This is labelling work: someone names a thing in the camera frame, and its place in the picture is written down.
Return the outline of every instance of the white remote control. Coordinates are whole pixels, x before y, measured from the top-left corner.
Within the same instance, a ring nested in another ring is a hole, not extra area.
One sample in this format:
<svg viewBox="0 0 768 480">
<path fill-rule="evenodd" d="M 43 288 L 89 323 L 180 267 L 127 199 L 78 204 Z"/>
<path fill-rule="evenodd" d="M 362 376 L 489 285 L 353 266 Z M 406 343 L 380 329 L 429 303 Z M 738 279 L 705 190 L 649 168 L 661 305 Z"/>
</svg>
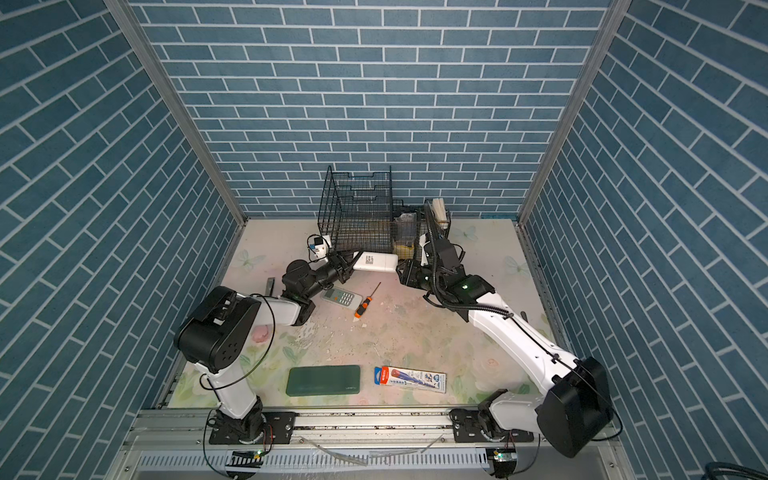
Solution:
<svg viewBox="0 0 768 480">
<path fill-rule="evenodd" d="M 362 296 L 357 293 L 341 290 L 340 288 L 331 287 L 323 294 L 323 299 L 328 300 L 331 303 L 337 303 L 341 306 L 345 306 L 348 309 L 354 310 L 362 302 Z"/>
</svg>

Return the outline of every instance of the black motor housing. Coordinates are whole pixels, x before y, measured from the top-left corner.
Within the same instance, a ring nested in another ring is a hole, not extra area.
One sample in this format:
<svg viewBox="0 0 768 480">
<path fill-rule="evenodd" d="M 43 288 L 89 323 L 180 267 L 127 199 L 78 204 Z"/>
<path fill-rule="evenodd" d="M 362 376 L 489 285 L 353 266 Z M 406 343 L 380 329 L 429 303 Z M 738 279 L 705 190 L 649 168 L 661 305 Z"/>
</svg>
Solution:
<svg viewBox="0 0 768 480">
<path fill-rule="evenodd" d="M 605 368 L 589 357 L 578 361 L 574 370 L 578 375 L 570 372 L 556 382 L 536 408 L 541 434 L 568 458 L 574 458 L 613 419 Z"/>
<path fill-rule="evenodd" d="M 174 345 L 188 362 L 218 373 L 240 356 L 260 306 L 258 300 L 217 286 L 176 333 Z"/>
</svg>

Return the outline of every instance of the table surface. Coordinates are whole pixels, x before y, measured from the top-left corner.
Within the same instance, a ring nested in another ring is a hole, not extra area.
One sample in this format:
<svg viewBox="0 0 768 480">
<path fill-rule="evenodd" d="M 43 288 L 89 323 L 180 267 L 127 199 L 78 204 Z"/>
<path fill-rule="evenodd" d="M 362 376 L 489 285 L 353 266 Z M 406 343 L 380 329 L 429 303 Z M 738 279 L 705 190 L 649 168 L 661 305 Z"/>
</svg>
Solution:
<svg viewBox="0 0 768 480">
<path fill-rule="evenodd" d="M 314 220 L 250 220 L 222 282 L 240 293 L 263 293 L 275 277 L 274 293 L 291 260 L 306 258 L 305 239 L 317 232 Z M 505 301 L 547 338 L 551 330 L 528 272 L 510 220 L 453 221 L 449 239 L 466 250 L 467 273 L 484 277 Z M 462 405 L 481 402 L 496 389 L 536 392 L 525 371 L 490 337 L 457 314 L 427 304 L 423 291 L 399 283 L 394 273 L 355 272 L 343 285 L 365 297 L 381 282 L 360 319 L 353 311 L 322 300 L 301 327 L 278 326 L 264 363 L 248 377 L 265 406 L 412 406 Z M 255 326 L 240 362 L 247 372 L 266 349 L 272 326 Z M 288 372 L 296 366 L 360 365 L 360 393 L 289 397 Z M 447 392 L 429 392 L 373 382 L 375 366 L 398 366 L 443 372 Z M 198 384 L 200 374 L 184 367 L 169 408 L 216 405 L 216 397 Z"/>
</svg>

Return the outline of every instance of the blue brick wall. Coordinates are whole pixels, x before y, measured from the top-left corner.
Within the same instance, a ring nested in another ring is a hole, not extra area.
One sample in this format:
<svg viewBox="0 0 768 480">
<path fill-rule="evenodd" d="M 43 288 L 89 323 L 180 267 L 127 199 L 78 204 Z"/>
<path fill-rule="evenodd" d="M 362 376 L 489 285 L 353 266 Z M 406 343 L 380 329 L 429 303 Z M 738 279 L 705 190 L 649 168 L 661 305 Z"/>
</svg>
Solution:
<svg viewBox="0 0 768 480">
<path fill-rule="evenodd" d="M 768 8 L 634 0 L 529 229 L 638 478 L 768 469 Z"/>
<path fill-rule="evenodd" d="M 609 1 L 253 3 L 131 3 L 250 216 L 316 214 L 332 164 L 511 217 Z"/>
<path fill-rule="evenodd" d="M 0 0 L 0 478 L 104 475 L 234 224 L 101 0 Z"/>
</svg>

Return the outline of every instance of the wire basket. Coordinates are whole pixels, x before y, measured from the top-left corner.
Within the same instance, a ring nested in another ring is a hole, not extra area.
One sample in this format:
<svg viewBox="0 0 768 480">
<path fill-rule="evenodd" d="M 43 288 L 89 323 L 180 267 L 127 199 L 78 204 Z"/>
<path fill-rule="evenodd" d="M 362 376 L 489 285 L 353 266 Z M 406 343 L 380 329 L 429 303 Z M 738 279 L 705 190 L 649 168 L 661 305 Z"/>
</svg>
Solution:
<svg viewBox="0 0 768 480">
<path fill-rule="evenodd" d="M 351 174 L 328 167 L 317 227 L 338 251 L 392 252 L 392 173 Z"/>
</svg>

